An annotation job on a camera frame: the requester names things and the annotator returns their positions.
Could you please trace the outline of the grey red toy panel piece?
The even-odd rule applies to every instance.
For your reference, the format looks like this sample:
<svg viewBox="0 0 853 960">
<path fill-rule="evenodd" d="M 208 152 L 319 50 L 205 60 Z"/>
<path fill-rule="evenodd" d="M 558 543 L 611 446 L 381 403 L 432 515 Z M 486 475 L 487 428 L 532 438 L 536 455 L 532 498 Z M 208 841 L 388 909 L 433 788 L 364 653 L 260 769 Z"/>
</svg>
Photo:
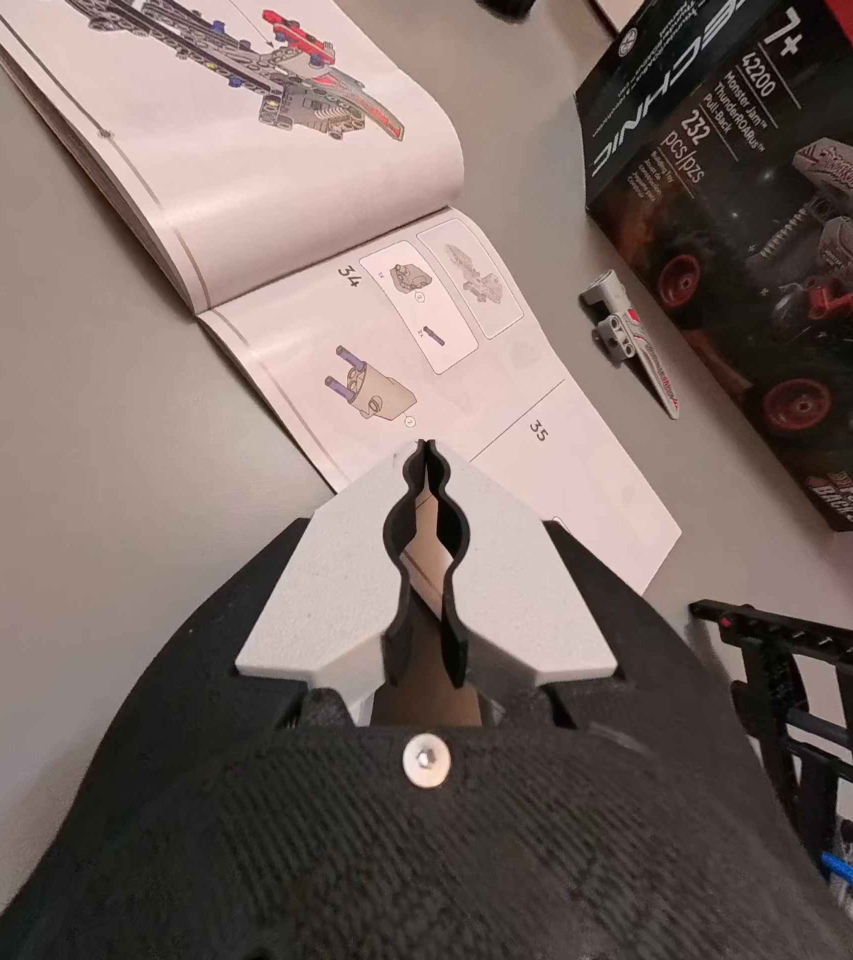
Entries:
<svg viewBox="0 0 853 960">
<path fill-rule="evenodd" d="M 672 380 L 616 270 L 600 273 L 580 295 L 580 307 L 595 326 L 596 345 L 616 368 L 630 368 L 672 421 L 682 408 Z"/>
</svg>

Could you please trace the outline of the black toy set box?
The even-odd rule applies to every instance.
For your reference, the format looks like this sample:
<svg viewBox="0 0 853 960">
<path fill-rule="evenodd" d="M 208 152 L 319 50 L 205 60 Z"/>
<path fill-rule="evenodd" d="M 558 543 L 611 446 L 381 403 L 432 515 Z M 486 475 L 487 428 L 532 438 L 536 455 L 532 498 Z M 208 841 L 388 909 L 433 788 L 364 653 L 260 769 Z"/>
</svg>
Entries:
<svg viewBox="0 0 853 960">
<path fill-rule="evenodd" d="M 575 101 L 586 212 L 853 532 L 853 0 L 644 3 Z"/>
</svg>

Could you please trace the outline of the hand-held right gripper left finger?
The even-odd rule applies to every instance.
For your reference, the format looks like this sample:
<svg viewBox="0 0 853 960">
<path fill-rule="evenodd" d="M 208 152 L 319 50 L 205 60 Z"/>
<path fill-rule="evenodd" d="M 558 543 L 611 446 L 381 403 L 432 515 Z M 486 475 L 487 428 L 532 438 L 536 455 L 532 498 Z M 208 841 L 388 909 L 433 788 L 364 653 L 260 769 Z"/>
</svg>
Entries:
<svg viewBox="0 0 853 960">
<path fill-rule="evenodd" d="M 425 440 L 402 442 L 313 512 L 235 669 L 245 678 L 335 690 L 365 727 L 380 687 L 410 656 L 410 578 L 402 550 L 417 532 Z"/>
</svg>

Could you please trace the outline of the black toy vehicle chassis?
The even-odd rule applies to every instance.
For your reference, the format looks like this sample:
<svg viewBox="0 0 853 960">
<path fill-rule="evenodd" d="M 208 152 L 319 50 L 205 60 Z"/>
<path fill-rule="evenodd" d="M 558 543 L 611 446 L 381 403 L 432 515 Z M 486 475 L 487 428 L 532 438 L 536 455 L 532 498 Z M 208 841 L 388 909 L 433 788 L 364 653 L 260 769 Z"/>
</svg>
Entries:
<svg viewBox="0 0 853 960">
<path fill-rule="evenodd" d="M 807 855 L 853 893 L 853 632 L 714 601 L 688 610 L 741 650 L 736 713 Z"/>
</svg>

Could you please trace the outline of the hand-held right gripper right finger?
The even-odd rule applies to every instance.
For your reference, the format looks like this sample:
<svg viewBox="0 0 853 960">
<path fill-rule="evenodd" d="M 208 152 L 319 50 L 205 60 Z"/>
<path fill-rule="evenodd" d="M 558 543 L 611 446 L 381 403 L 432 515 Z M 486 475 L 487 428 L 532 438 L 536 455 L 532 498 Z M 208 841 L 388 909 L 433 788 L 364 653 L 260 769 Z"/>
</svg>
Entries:
<svg viewBox="0 0 853 960">
<path fill-rule="evenodd" d="M 552 532 L 453 448 L 426 442 L 440 587 L 440 653 L 454 687 L 497 706 L 558 682 L 609 680 L 617 660 Z"/>
</svg>

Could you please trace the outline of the white instruction booklet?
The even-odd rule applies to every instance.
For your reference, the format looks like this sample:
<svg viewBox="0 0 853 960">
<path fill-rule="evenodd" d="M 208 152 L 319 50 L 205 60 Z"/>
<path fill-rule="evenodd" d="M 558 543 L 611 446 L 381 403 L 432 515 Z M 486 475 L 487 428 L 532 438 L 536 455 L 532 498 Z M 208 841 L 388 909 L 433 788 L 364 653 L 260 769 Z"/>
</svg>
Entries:
<svg viewBox="0 0 853 960">
<path fill-rule="evenodd" d="M 679 526 L 335 3 L 0 3 L 0 65 L 332 493 L 440 440 L 644 593 Z"/>
</svg>

